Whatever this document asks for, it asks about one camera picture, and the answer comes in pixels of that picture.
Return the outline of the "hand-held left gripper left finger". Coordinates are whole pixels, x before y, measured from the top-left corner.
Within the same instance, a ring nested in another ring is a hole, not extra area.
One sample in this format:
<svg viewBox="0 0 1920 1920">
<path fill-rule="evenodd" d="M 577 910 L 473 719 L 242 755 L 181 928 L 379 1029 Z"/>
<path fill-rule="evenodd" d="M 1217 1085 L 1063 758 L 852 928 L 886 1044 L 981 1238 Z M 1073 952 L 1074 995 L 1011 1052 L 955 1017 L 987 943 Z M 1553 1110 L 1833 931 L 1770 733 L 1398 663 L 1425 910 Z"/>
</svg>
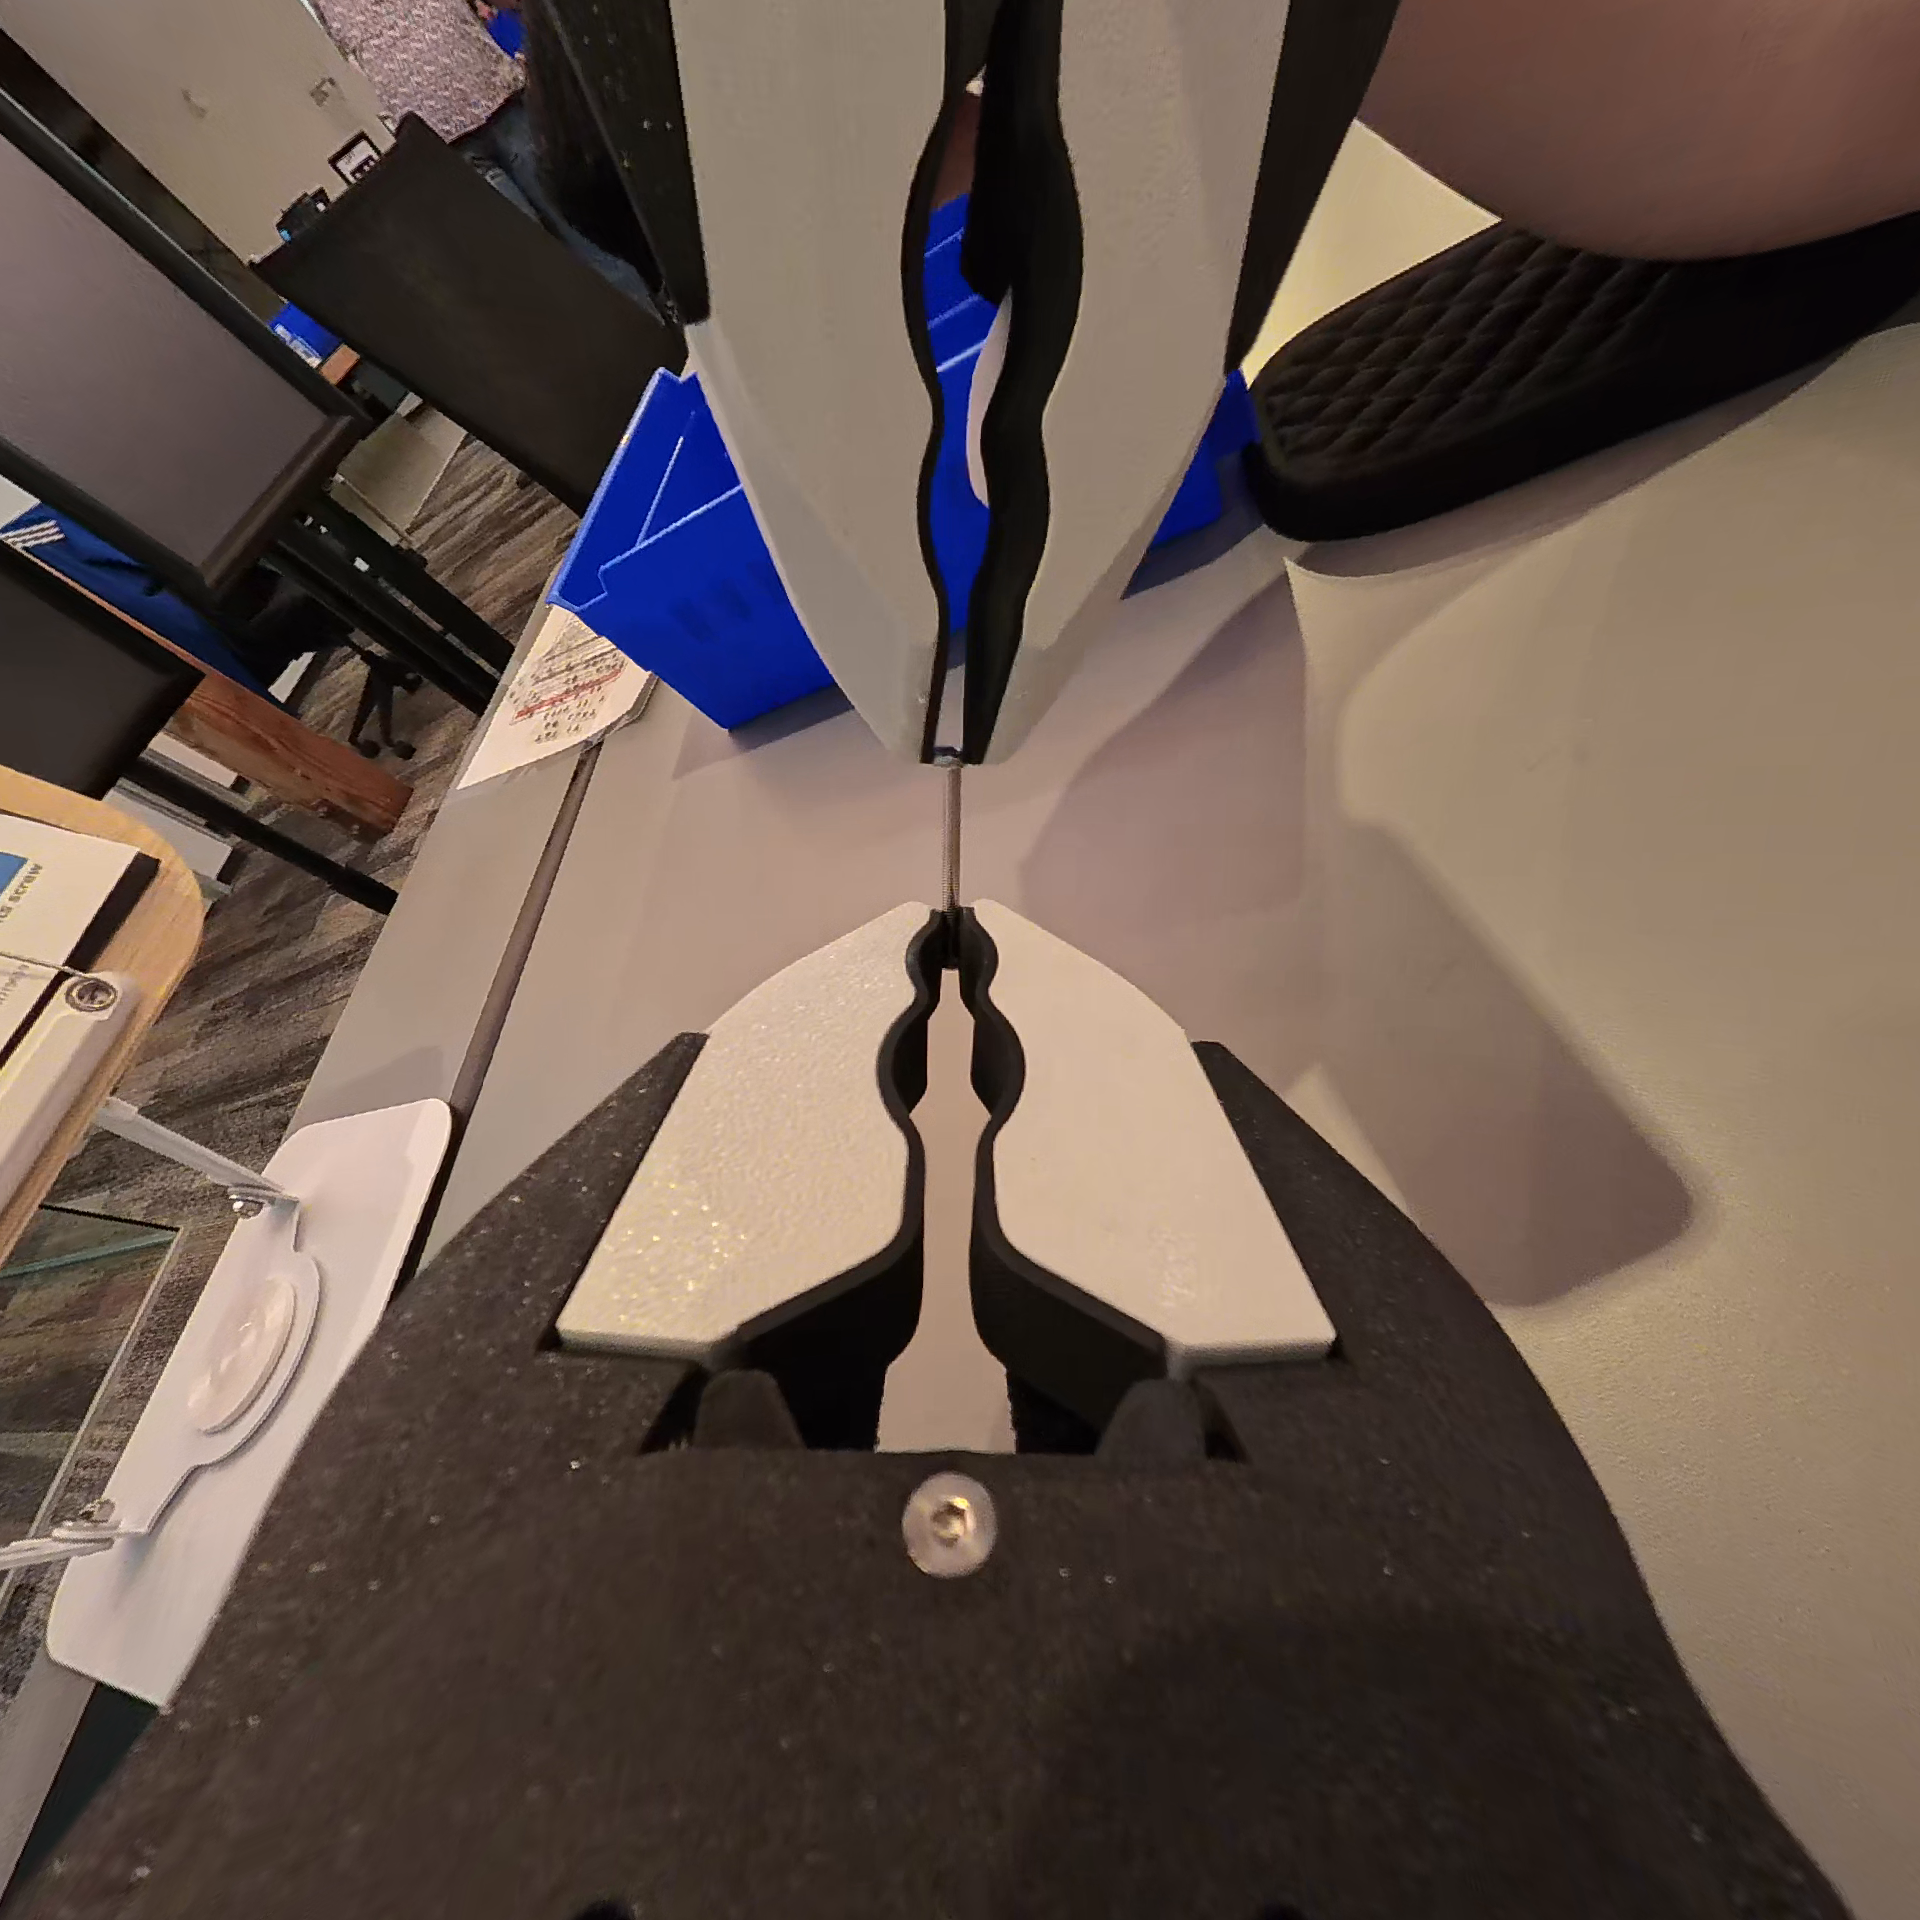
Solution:
<svg viewBox="0 0 1920 1920">
<path fill-rule="evenodd" d="M 707 1031 L 559 1308 L 559 1345 L 767 1373 L 811 1449 L 876 1449 L 921 1319 L 947 918 L 900 903 Z"/>
</svg>

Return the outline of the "blue striped jacket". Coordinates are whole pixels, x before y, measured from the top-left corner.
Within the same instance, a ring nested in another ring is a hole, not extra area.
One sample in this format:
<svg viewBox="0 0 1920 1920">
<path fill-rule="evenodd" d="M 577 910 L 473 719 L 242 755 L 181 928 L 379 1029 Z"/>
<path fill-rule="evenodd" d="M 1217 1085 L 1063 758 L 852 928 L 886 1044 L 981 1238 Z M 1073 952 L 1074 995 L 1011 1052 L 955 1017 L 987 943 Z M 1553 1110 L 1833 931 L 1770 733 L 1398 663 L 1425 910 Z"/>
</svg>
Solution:
<svg viewBox="0 0 1920 1920">
<path fill-rule="evenodd" d="M 273 697 L 273 685 L 254 671 L 252 660 L 235 652 L 204 612 L 193 608 L 154 568 L 123 556 L 47 503 L 31 503 L 7 521 L 2 541 L 171 643 L 206 670 L 223 673 L 255 694 Z"/>
</svg>

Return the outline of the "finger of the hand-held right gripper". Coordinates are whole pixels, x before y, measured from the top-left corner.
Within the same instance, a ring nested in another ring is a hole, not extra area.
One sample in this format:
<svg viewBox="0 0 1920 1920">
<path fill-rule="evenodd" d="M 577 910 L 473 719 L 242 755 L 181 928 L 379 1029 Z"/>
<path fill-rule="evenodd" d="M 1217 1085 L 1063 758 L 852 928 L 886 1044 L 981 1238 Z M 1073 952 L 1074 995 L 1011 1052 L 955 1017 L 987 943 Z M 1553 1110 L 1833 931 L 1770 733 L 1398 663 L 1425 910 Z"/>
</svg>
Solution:
<svg viewBox="0 0 1920 1920">
<path fill-rule="evenodd" d="M 947 7 L 668 11 L 707 271 L 692 366 L 814 652 L 881 745 L 921 761 L 948 631 L 921 299 Z"/>
<path fill-rule="evenodd" d="M 962 755 L 1005 761 L 1115 612 L 1225 385 L 1287 4 L 1009 4 L 975 203 L 1005 317 Z"/>
</svg>

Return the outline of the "blue plastic bin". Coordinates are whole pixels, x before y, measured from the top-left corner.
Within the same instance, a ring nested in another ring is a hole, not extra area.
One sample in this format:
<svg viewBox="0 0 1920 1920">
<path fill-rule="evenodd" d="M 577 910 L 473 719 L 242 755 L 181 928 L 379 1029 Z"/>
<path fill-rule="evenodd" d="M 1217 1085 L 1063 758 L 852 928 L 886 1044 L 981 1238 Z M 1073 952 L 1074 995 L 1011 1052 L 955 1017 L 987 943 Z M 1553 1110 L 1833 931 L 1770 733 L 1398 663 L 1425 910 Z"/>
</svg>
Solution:
<svg viewBox="0 0 1920 1920">
<path fill-rule="evenodd" d="M 972 485 L 967 438 L 993 308 L 965 286 L 958 253 L 945 270 L 941 299 L 929 304 L 921 264 L 925 360 L 941 406 L 939 441 L 929 457 L 929 559 L 945 589 L 948 638 L 967 631 L 990 539 L 990 505 Z M 687 375 L 660 371 L 650 382 L 567 552 L 554 603 L 715 724 L 737 729 L 834 681 L 787 596 L 692 366 L 687 334 L 686 350 Z M 1221 471 L 1254 433 L 1253 398 L 1242 373 L 1229 371 L 1162 523 L 1180 535 L 1198 531 L 1198 491 L 1218 510 Z M 945 668 L 934 693 L 925 761 L 945 723 Z"/>
</svg>

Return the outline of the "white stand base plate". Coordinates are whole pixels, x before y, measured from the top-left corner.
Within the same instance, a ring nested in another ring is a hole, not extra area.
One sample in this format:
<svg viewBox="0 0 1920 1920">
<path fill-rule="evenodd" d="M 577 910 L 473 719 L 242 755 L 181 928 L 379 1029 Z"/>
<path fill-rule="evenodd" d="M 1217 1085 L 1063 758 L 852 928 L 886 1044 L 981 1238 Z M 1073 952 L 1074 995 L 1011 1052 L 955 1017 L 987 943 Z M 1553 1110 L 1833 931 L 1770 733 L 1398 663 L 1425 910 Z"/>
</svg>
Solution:
<svg viewBox="0 0 1920 1920">
<path fill-rule="evenodd" d="M 438 1182 L 450 1109 L 428 1096 L 305 1127 L 262 1172 L 131 1109 L 114 1088 L 201 940 L 196 878 L 114 806 L 4 771 L 4 815 L 154 860 L 100 961 L 4 1057 L 4 1256 L 100 1127 L 238 1204 L 228 1241 L 106 1485 L 106 1520 L 4 1550 L 59 1565 L 47 1661 L 170 1707 L 307 1436 L 377 1329 Z"/>
</svg>

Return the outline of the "clear glass panel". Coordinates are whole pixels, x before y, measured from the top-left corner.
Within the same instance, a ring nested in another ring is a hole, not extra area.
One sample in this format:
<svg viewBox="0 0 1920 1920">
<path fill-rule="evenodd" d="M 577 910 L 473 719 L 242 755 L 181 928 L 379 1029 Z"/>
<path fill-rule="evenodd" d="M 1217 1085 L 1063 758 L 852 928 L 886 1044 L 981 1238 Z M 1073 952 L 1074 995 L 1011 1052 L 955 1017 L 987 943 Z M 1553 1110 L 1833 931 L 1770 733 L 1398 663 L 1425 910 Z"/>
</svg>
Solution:
<svg viewBox="0 0 1920 1920">
<path fill-rule="evenodd" d="M 137 1422 L 142 1341 L 175 1223 L 42 1204 L 2 1272 L 2 1541 L 103 1493 Z"/>
</svg>

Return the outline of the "person's right forearm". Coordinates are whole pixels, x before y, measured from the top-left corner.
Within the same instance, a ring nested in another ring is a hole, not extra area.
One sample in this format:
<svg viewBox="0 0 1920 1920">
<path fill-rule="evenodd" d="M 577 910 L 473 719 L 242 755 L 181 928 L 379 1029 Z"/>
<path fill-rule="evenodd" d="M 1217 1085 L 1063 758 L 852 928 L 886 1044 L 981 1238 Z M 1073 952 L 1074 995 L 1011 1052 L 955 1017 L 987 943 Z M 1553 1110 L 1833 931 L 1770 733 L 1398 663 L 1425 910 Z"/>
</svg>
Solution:
<svg viewBox="0 0 1920 1920">
<path fill-rule="evenodd" d="M 1405 3 L 1359 121 L 1606 256 L 1789 249 L 1915 212 L 1915 3 Z"/>
</svg>

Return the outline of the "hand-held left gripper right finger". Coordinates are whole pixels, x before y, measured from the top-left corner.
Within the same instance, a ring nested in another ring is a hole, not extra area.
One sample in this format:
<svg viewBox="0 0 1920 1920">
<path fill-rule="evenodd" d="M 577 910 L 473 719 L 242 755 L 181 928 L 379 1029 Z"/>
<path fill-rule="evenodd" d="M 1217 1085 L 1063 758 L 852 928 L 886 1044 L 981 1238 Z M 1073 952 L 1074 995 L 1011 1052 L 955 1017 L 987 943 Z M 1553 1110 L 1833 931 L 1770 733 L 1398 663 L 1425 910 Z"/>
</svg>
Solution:
<svg viewBox="0 0 1920 1920">
<path fill-rule="evenodd" d="M 970 1300 L 1025 1445 L 1095 1449 L 1137 1385 L 1333 1356 L 1333 1319 L 1171 1012 L 993 900 L 961 915 L 961 990 L 983 1109 Z"/>
</svg>

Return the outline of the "printed instruction sheet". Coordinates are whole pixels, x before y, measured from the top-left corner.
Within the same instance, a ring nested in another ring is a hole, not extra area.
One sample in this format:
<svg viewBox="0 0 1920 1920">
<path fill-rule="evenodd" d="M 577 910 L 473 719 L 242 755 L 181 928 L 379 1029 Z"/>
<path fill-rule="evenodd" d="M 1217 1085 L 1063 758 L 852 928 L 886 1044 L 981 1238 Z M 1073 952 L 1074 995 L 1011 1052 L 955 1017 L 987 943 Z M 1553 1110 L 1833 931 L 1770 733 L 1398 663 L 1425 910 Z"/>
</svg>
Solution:
<svg viewBox="0 0 1920 1920">
<path fill-rule="evenodd" d="M 68 979 L 86 973 L 145 899 L 156 854 L 2 813 L 2 1052 Z"/>
</svg>

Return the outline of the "black framed easel board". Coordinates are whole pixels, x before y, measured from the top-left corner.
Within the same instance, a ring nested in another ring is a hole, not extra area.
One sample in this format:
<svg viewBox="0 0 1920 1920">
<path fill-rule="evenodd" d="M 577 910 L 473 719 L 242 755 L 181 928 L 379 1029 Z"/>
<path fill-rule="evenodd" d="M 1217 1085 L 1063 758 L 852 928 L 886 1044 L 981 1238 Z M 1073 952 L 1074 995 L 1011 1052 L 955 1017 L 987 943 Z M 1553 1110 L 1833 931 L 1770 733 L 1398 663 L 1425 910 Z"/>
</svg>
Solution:
<svg viewBox="0 0 1920 1920">
<path fill-rule="evenodd" d="M 2 96 L 4 477 L 238 638 L 266 567 L 482 712 L 511 647 L 330 491 L 367 414 Z"/>
<path fill-rule="evenodd" d="M 308 848 L 292 835 L 260 821 L 223 787 L 207 784 L 171 758 L 158 756 L 156 739 L 190 716 L 204 693 L 230 693 L 267 716 L 267 742 L 222 739 L 206 755 L 281 803 L 316 811 L 367 831 L 386 831 L 405 808 L 397 803 L 365 821 L 346 799 L 316 788 L 298 791 L 305 768 L 277 742 L 277 733 L 302 733 L 290 712 L 210 673 L 135 621 L 86 596 L 59 574 L 4 547 L 2 558 L 2 763 L 35 777 L 108 799 L 129 787 L 173 815 L 193 821 L 230 844 L 260 849 L 326 884 L 337 895 L 388 916 L 393 887 Z"/>
</svg>

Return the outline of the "laminated barcode sheet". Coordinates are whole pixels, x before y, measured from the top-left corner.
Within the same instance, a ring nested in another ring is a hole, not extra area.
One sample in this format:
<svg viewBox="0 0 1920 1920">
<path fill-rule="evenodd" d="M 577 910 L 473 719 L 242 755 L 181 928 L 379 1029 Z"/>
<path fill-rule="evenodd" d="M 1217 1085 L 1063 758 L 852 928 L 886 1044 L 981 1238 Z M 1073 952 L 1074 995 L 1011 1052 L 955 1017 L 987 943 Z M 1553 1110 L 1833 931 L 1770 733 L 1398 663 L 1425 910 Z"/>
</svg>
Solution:
<svg viewBox="0 0 1920 1920">
<path fill-rule="evenodd" d="M 589 748 L 645 712 L 658 679 L 574 612 L 540 606 L 455 780 L 489 784 Z"/>
</svg>

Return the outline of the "black office chair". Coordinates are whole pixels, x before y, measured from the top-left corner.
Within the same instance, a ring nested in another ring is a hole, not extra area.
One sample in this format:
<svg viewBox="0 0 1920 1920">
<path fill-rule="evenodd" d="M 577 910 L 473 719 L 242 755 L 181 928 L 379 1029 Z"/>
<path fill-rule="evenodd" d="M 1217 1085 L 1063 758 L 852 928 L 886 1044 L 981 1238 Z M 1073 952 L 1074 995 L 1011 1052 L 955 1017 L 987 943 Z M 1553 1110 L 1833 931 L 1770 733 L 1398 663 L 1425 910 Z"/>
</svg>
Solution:
<svg viewBox="0 0 1920 1920">
<path fill-rule="evenodd" d="M 676 327 L 413 115 L 255 273 L 579 517 L 654 375 L 687 363 Z"/>
</svg>

